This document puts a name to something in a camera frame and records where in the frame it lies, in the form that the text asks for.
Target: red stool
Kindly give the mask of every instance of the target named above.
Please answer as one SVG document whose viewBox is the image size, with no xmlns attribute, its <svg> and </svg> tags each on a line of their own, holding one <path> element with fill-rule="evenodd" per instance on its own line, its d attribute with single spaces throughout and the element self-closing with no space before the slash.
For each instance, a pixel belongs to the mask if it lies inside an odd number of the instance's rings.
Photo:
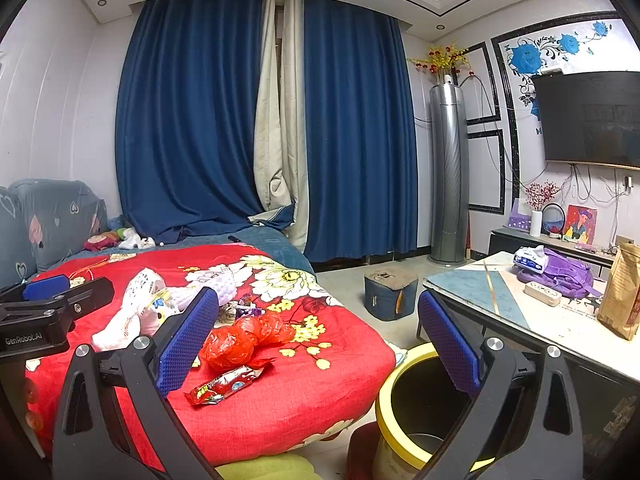
<svg viewBox="0 0 640 480">
<path fill-rule="evenodd" d="M 346 480 L 372 480 L 373 457 L 380 440 L 377 422 L 359 427 L 351 435 Z"/>
</svg>

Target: paper bag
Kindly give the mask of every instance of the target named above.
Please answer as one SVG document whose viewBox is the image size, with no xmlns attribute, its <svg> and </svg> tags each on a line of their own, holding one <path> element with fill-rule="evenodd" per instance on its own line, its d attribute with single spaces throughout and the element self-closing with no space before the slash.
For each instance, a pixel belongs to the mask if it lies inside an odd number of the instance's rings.
<svg viewBox="0 0 640 480">
<path fill-rule="evenodd" d="M 636 335 L 640 324 L 640 247 L 620 245 L 598 320 L 629 341 Z"/>
</svg>

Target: purple backpack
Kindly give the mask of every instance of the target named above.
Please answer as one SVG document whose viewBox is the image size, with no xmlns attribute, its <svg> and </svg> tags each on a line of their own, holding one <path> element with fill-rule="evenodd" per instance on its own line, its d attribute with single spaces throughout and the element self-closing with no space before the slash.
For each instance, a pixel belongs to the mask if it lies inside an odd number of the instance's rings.
<svg viewBox="0 0 640 480">
<path fill-rule="evenodd" d="M 593 288 L 593 274 L 589 266 L 547 248 L 545 248 L 545 254 L 549 257 L 545 272 L 537 274 L 528 269 L 521 269 L 518 273 L 518 279 L 521 282 L 540 283 L 572 300 L 581 300 L 588 294 L 593 294 L 596 298 L 602 296 Z"/>
</svg>

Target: silver screw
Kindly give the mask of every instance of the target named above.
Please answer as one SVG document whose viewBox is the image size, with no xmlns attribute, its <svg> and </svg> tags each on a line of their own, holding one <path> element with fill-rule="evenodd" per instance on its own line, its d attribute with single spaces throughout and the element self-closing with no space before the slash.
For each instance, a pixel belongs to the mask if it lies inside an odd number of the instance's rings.
<svg viewBox="0 0 640 480">
<path fill-rule="evenodd" d="M 76 348 L 76 355 L 78 357 L 84 357 L 88 353 L 89 353 L 89 345 L 80 345 L 78 348 Z"/>
<path fill-rule="evenodd" d="M 491 349 L 491 350 L 502 350 L 504 348 L 504 343 L 502 342 L 501 339 L 498 339 L 497 337 L 490 337 L 489 339 L 486 340 L 486 345 Z"/>
<path fill-rule="evenodd" d="M 140 337 L 135 338 L 133 341 L 133 348 L 137 348 L 138 350 L 145 349 L 149 346 L 150 340 L 146 335 L 141 335 Z"/>
<path fill-rule="evenodd" d="M 546 347 L 546 353 L 551 357 L 560 357 L 560 349 L 556 345 L 549 345 Z"/>
</svg>

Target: television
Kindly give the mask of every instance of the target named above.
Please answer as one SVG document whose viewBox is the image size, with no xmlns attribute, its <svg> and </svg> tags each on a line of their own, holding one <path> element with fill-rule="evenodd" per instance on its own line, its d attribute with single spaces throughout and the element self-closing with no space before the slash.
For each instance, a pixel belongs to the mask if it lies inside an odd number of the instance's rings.
<svg viewBox="0 0 640 480">
<path fill-rule="evenodd" d="M 545 158 L 640 169 L 640 72 L 533 76 Z"/>
</svg>

